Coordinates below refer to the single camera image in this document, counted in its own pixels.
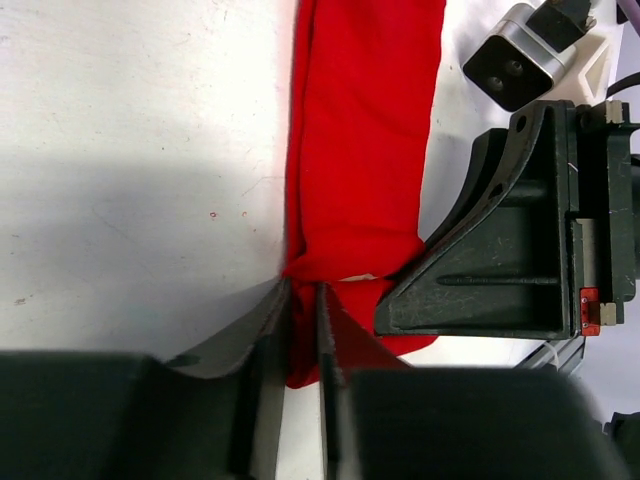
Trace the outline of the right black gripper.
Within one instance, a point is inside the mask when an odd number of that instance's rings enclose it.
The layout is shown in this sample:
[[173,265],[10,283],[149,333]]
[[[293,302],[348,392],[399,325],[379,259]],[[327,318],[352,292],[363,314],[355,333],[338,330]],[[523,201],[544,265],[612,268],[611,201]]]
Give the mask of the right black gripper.
[[375,331],[569,337],[577,208],[580,334],[623,324],[639,280],[638,130],[620,100],[580,107],[577,127],[572,103],[537,101],[478,136],[456,202],[424,253],[395,276]]

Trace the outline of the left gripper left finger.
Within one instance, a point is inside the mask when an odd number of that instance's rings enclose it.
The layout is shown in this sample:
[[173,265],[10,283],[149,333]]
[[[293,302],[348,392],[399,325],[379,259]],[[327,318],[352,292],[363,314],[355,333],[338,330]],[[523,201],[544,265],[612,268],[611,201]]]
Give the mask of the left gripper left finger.
[[5,351],[5,479],[272,479],[291,288],[162,362],[140,353]]

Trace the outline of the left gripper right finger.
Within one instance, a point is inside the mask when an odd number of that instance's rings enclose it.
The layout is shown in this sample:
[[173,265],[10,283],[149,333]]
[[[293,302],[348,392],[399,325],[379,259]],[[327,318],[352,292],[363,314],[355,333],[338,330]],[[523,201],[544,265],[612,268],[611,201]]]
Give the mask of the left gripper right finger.
[[317,294],[328,479],[627,479],[588,405],[549,369],[414,367]]

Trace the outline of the red santa sock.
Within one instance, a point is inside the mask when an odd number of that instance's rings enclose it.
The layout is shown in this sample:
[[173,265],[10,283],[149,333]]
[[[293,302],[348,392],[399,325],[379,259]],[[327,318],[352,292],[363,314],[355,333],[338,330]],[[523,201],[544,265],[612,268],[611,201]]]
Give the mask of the red santa sock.
[[418,234],[441,60],[441,1],[302,1],[286,160],[293,290],[287,384],[318,379],[316,291],[328,285],[367,332]]

